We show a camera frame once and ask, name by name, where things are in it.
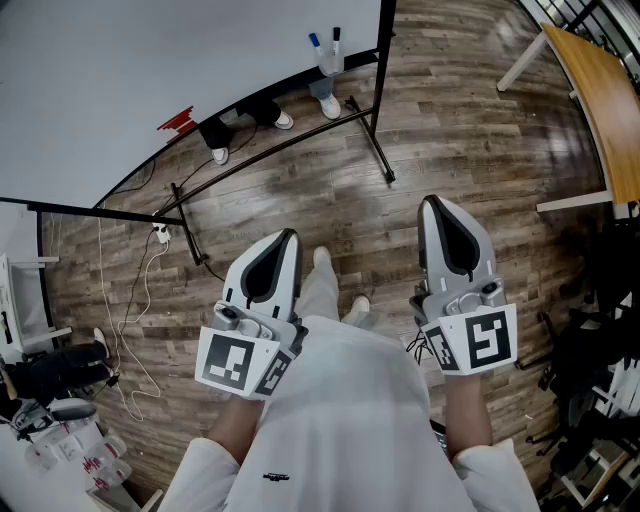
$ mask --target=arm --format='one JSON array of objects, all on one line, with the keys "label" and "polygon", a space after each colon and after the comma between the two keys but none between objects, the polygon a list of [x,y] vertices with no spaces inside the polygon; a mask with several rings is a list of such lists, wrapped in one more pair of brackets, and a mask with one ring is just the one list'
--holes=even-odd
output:
[{"label": "arm", "polygon": [[479,375],[446,377],[447,446],[449,458],[474,446],[491,446],[491,420]]},{"label": "arm", "polygon": [[263,407],[264,402],[232,395],[207,437],[242,464],[253,443]]},{"label": "arm", "polygon": [[511,439],[493,446],[479,375],[446,377],[449,457],[479,512],[539,512]]},{"label": "arm", "polygon": [[263,402],[233,395],[207,436],[194,439],[185,453],[159,512],[224,510],[240,464],[244,462]]}]

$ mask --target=white cable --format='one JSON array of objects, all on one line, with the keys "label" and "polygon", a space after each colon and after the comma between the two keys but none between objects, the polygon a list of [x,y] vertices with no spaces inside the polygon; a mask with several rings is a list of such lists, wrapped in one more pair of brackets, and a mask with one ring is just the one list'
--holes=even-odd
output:
[{"label": "white cable", "polygon": [[149,378],[151,383],[155,386],[155,388],[157,390],[157,394],[147,393],[146,391],[140,391],[140,390],[135,390],[135,391],[131,392],[131,401],[133,402],[133,405],[135,406],[136,410],[138,411],[138,414],[140,415],[140,417],[137,417],[137,416],[134,416],[131,413],[131,411],[129,410],[129,407],[127,406],[127,400],[126,400],[126,398],[124,396],[124,393],[122,392],[122,389],[120,388],[120,384],[119,383],[116,384],[116,387],[118,388],[118,391],[120,392],[120,396],[122,397],[122,403],[124,405],[124,408],[129,413],[129,416],[131,416],[136,421],[144,421],[144,415],[142,414],[142,411],[140,411],[140,407],[138,407],[138,404],[136,402],[134,394],[138,393],[138,394],[141,394],[141,395],[150,396],[152,398],[160,398],[160,396],[162,395],[162,392],[160,391],[160,387],[158,386],[156,381],[153,380],[153,377],[151,377],[151,375],[149,375],[149,372],[147,371],[147,369],[140,362],[140,360],[133,353],[133,351],[129,348],[129,345],[127,345],[127,341],[124,339],[124,336],[122,335],[122,328],[123,328],[122,324],[126,325],[126,324],[138,323],[138,321],[144,316],[144,314],[151,307],[151,294],[149,293],[149,286],[148,286],[148,282],[147,282],[147,277],[148,277],[148,274],[149,274],[149,266],[151,265],[153,260],[155,260],[156,258],[158,258],[158,257],[162,256],[163,254],[167,253],[167,251],[169,250],[169,242],[166,243],[166,247],[165,247],[164,251],[162,251],[161,253],[158,253],[155,256],[153,256],[149,260],[149,262],[147,263],[147,267],[146,267],[145,272],[144,272],[144,288],[145,288],[145,290],[147,292],[147,301],[148,301],[147,302],[147,307],[138,316],[138,318],[136,318],[135,320],[127,320],[126,322],[124,320],[121,320],[120,322],[118,322],[118,332],[116,333],[116,329],[115,329],[115,327],[113,325],[113,318],[111,317],[111,311],[109,310],[109,301],[107,300],[107,294],[104,291],[104,275],[103,275],[103,272],[102,272],[102,235],[101,235],[101,233],[102,233],[102,224],[100,222],[100,219],[98,219],[98,244],[100,246],[100,281],[101,281],[101,284],[102,284],[102,295],[104,296],[104,303],[105,303],[105,306],[107,307],[107,313],[109,315],[109,323],[111,324],[111,330],[113,331],[113,335],[114,335],[114,337],[116,339],[116,355],[118,356],[118,364],[114,368],[114,372],[117,373],[118,370],[120,369],[121,364],[122,364],[122,357],[120,356],[120,343],[119,343],[119,340],[121,339],[122,340],[122,344],[127,349],[127,352],[129,352],[131,357],[133,357],[133,359],[136,361],[136,363],[138,363],[140,368],[142,368],[142,371]]}]

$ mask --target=white shirt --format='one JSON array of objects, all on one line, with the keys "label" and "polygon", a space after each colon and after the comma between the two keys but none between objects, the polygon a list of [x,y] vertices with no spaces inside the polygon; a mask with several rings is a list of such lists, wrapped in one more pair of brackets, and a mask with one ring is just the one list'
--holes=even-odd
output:
[{"label": "white shirt", "polygon": [[448,461],[429,395],[402,344],[322,317],[265,406],[242,465],[195,439],[160,512],[529,512],[508,440]]}]

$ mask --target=wooden desk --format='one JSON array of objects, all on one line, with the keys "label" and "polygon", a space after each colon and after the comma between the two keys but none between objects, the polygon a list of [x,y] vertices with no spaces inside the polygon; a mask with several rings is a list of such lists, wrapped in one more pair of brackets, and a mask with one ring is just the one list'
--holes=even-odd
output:
[{"label": "wooden desk", "polygon": [[616,57],[578,36],[544,23],[542,28],[498,82],[498,90],[507,90],[549,44],[571,82],[570,96],[577,97],[584,110],[606,190],[541,203],[538,212],[608,201],[625,205],[640,199],[640,101],[624,68]]}]

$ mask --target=floor board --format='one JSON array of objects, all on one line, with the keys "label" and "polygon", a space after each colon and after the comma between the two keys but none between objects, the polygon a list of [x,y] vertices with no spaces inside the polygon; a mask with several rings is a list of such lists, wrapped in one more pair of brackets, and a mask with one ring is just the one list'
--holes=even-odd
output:
[{"label": "floor board", "polygon": [[[231,262],[261,237],[289,227],[304,243],[304,269],[314,247],[330,248],[338,273],[341,311],[358,293],[371,297],[405,342],[416,333],[407,299],[420,277],[416,213],[428,193],[440,194],[476,216],[495,244],[498,271],[508,299],[518,305],[520,354],[534,357],[548,347],[536,314],[558,299],[557,288],[581,268],[559,241],[578,215],[602,216],[604,208],[539,216],[541,201],[603,187],[587,123],[569,99],[569,83],[549,50],[498,93],[496,82],[537,31],[517,3],[508,0],[399,0],[378,139],[397,181],[387,185],[359,123],[349,123],[273,155],[210,188],[186,207],[190,224],[211,267],[224,275]],[[335,94],[372,101],[375,66],[340,77]],[[259,128],[231,155],[226,168],[323,123],[306,91],[278,99],[295,118],[290,132]],[[242,117],[232,149],[251,136]],[[112,196],[107,206],[153,213],[180,183],[209,158],[198,134],[163,153],[150,183],[140,191]],[[208,164],[185,186],[221,172]],[[140,185],[151,166],[123,189]],[[104,289],[114,321],[122,320],[144,253],[149,226],[102,221]],[[126,440],[133,482],[166,488],[188,442],[215,421],[221,393],[193,380],[198,332],[211,319],[222,284],[193,265],[183,234],[172,230],[169,252],[150,267],[153,302],[125,338],[162,389],[159,399],[136,395],[144,422],[124,411],[117,391],[97,398],[101,418]],[[45,226],[45,250],[51,239]],[[57,253],[57,245],[51,252]],[[149,254],[160,251],[153,240]],[[113,347],[101,290],[98,221],[62,217],[61,262],[47,270],[53,316],[73,327],[73,342],[91,340],[100,327]],[[144,309],[139,283],[129,318]],[[567,304],[560,303],[562,312]],[[431,386],[433,414],[442,419],[443,379],[433,360],[422,363]],[[536,457],[528,435],[556,421],[553,397],[536,384],[540,368],[503,367],[486,378],[486,396],[496,439],[513,437],[534,485],[548,474],[548,459]],[[122,351],[122,389],[153,391],[132,357]]]}]

